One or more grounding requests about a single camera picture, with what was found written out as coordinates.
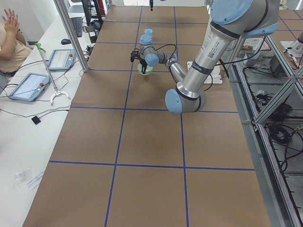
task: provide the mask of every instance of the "cup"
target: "cup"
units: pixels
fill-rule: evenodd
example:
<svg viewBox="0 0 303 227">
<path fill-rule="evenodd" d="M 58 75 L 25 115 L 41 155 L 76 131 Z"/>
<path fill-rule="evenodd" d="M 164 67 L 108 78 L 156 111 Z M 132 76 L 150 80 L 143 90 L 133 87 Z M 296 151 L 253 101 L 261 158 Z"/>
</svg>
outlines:
<svg viewBox="0 0 303 227">
<path fill-rule="evenodd" d="M 145 33 L 146 35 L 149 35 L 149 36 L 152 38 L 152 29 L 150 29 L 150 28 L 145 29 L 145 30 L 144 30 L 144 33 Z"/>
</svg>

